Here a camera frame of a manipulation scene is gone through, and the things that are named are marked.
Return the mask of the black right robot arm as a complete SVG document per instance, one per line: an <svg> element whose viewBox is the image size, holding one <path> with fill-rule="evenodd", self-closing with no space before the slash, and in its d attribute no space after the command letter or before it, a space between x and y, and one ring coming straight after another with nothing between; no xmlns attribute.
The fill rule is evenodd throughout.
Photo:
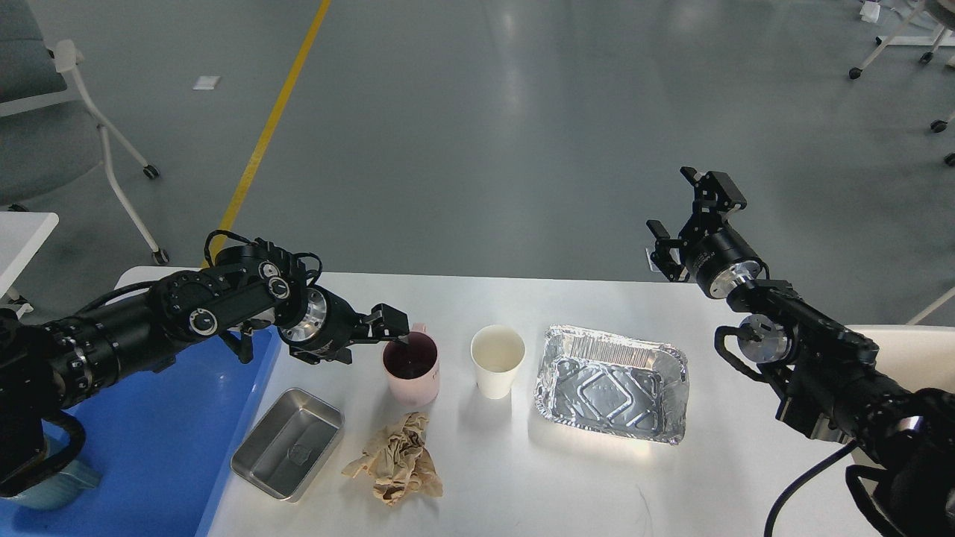
<svg viewBox="0 0 955 537"><path fill-rule="evenodd" d="M692 213L677 236L651 219L651 264L671 282L695 282L745 319L720 326L714 349L727 364L779 397L775 418L809 439L830 433L843 443L775 501L764 526L802 485L859 449L872 465L849 465L847 489L883 536L953 534L953 394L910 391L877 370L879 346L812 308L731 227L747 201L724 172L684 166Z"/></svg>

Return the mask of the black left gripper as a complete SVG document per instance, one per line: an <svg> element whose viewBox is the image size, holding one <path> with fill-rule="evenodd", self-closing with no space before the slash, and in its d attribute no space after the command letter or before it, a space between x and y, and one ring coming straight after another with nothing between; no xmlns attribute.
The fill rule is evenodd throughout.
<svg viewBox="0 0 955 537"><path fill-rule="evenodd" d="M320 286L308 286L306 309L297 324L280 329L280 339L291 356L311 365L322 362L352 364L349 346L365 341L407 344L408 316L388 304L378 304L365 315Z"/></svg>

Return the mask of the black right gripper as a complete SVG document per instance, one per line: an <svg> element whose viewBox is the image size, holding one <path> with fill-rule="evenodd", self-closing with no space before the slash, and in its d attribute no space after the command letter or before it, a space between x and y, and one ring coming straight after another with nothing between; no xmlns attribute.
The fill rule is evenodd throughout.
<svg viewBox="0 0 955 537"><path fill-rule="evenodd" d="M742 281L766 271L760 256L729 225L730 215L747 207L747 198L725 172L682 166L680 174L695 193L692 212L676 238L659 220L647 220L655 261L669 282L692 281L710 299L724 299Z"/></svg>

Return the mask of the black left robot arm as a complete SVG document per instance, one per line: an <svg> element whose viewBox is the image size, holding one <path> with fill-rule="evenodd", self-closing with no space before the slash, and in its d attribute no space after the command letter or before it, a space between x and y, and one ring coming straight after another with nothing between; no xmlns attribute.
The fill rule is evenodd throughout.
<svg viewBox="0 0 955 537"><path fill-rule="evenodd" d="M232 247L206 268L131 284L76 313L26 325L2 310L2 496L51 479L78 458L86 433L68 408L140 371L162 371L193 345L221 339L241 363L252 336L276 327L291 354L308 364L351 363L352 345L407 343L408 316L386 304L359 313L318 284L315 254L224 229Z"/></svg>

